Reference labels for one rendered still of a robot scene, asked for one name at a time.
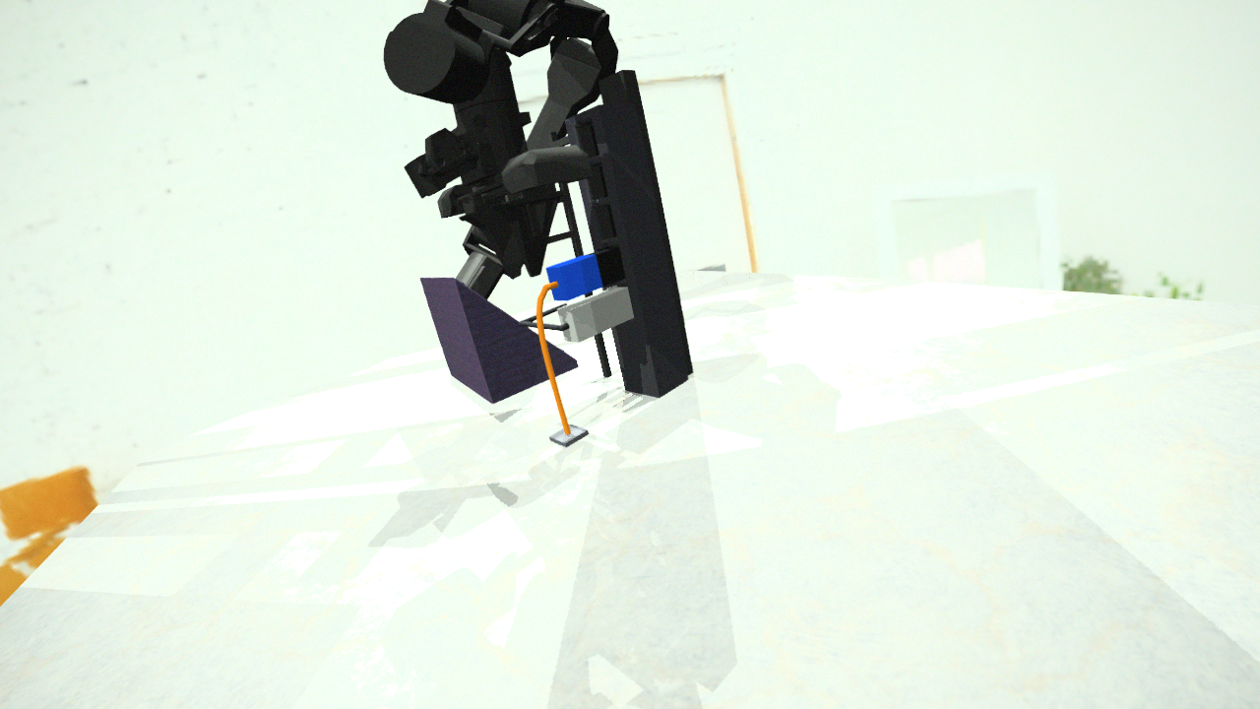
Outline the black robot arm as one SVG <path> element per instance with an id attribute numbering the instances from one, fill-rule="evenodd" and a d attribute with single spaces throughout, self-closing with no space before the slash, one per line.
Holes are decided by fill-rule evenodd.
<path id="1" fill-rule="evenodd" d="M 428 0 L 425 13 L 407 15 L 388 34 L 383 60 L 402 93 L 451 103 L 456 116 L 493 99 L 517 101 L 507 52 L 522 57 L 548 45 L 548 98 L 525 140 L 528 150 L 538 150 L 551 149 L 547 133 L 563 139 L 564 120 L 598 99 L 598 81 L 615 76 L 617 45 L 601 6 L 583 0 Z M 467 117 L 467 133 L 444 127 L 428 135 L 426 154 L 406 164 L 422 199 L 476 166 L 478 173 L 498 169 L 475 118 Z M 470 225 L 462 247 L 470 256 L 456 280 L 488 300 L 507 269 L 478 227 Z"/>

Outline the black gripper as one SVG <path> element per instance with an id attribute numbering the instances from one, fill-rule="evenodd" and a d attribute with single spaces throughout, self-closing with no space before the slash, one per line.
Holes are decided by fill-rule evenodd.
<path id="1" fill-rule="evenodd" d="M 532 123 L 530 112 L 518 106 L 515 99 L 493 99 L 455 116 L 457 127 L 451 133 L 456 136 L 467 133 L 470 115 L 483 122 L 498 169 L 478 173 L 476 166 L 437 201 L 441 219 L 459 217 L 483 230 L 510 280 L 522 277 L 523 261 L 530 278 L 541 275 L 554 208 L 564 196 L 554 183 L 593 178 L 577 145 L 528 150 L 523 127 Z"/>

